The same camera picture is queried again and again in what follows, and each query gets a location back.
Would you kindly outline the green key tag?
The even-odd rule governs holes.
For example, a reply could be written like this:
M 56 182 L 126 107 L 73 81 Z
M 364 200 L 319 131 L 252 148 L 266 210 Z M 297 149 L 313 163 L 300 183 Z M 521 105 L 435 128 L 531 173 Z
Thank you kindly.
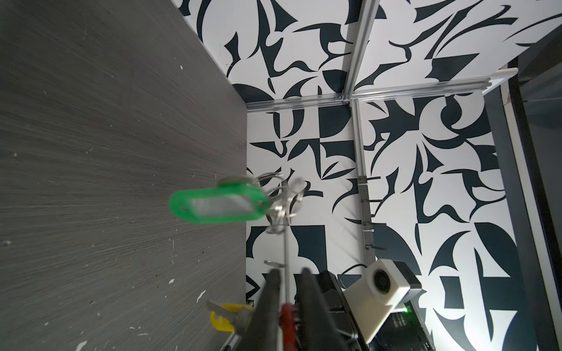
M 173 215 L 196 225 L 254 221 L 266 216 L 271 204 L 260 187 L 247 184 L 182 190 L 168 201 Z

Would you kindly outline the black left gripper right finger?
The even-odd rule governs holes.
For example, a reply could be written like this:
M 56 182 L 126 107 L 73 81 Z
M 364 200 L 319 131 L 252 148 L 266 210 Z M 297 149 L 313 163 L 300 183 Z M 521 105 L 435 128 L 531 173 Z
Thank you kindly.
M 310 269 L 301 272 L 298 287 L 299 342 L 302 350 L 348 350 Z

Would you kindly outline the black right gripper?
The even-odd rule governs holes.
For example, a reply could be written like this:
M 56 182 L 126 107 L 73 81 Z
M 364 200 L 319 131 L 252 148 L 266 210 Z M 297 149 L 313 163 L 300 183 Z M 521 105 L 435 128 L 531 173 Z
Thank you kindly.
M 317 282 L 328 305 L 336 328 L 351 350 L 434 350 L 433 337 L 427 330 L 424 318 L 413 303 L 421 292 L 408 292 L 405 302 L 390 314 L 371 342 L 366 342 L 359 332 L 341 286 L 333 273 L 323 271 Z

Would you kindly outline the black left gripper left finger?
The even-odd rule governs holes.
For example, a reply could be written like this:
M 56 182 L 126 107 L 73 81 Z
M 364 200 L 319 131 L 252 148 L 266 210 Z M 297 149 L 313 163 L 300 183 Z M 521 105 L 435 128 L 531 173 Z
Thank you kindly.
M 280 270 L 270 270 L 248 329 L 241 338 L 237 350 L 270 351 L 277 349 L 280 285 Z

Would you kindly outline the silver key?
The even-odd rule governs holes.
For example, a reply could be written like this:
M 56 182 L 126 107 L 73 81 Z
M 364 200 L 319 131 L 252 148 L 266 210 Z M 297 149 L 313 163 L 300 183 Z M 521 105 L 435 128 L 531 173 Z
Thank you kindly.
M 206 302 L 206 307 L 218 317 L 222 317 L 227 320 L 235 320 L 237 318 L 237 312 L 231 311 L 215 301 L 208 300 Z

